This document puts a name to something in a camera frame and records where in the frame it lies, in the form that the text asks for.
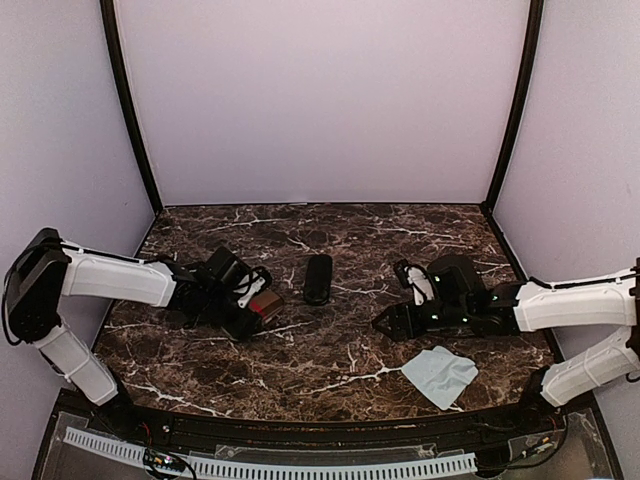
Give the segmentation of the black quilted glasses case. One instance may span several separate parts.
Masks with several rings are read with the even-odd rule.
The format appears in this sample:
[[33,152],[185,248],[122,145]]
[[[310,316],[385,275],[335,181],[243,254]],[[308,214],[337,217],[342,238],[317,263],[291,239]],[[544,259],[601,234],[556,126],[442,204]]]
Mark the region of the black quilted glasses case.
[[325,305],[330,298],[333,277],[333,259],[327,254],[316,254],[307,262],[303,286],[303,300],[311,306]]

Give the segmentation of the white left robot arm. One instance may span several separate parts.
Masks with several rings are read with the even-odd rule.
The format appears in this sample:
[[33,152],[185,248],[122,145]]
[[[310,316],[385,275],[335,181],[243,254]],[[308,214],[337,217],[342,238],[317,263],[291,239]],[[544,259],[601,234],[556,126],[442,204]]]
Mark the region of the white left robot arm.
[[272,283],[262,266],[250,267],[225,247],[187,266],[156,257],[139,259],[64,241],[44,228],[9,267],[1,293],[7,342],[34,346],[79,389],[120,436],[141,427],[140,412],[114,374],[81,341],[58,312],[63,296],[99,297],[177,313],[188,326],[212,325],[235,340],[256,333],[262,317],[251,301]]

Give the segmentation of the plaid brown glasses case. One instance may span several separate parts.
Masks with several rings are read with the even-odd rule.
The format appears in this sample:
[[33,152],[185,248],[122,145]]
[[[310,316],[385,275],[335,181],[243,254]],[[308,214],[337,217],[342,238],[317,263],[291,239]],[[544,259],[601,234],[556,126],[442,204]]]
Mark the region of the plaid brown glasses case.
[[260,316],[259,329],[265,330],[283,310],[284,299],[271,290],[255,295],[249,302],[248,309]]

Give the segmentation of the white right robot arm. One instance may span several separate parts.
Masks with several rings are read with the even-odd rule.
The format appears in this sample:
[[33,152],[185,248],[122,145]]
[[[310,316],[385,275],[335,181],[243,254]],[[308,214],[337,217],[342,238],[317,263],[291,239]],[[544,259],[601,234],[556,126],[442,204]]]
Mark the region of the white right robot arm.
[[547,283],[534,277],[487,287],[473,261],[446,255],[422,267],[405,259],[394,273],[412,300],[384,309],[375,330],[395,342],[466,328],[477,337],[516,336],[560,327],[609,325],[607,338],[587,350],[535,371],[510,424],[534,432],[549,411],[629,376],[639,369],[639,268]]

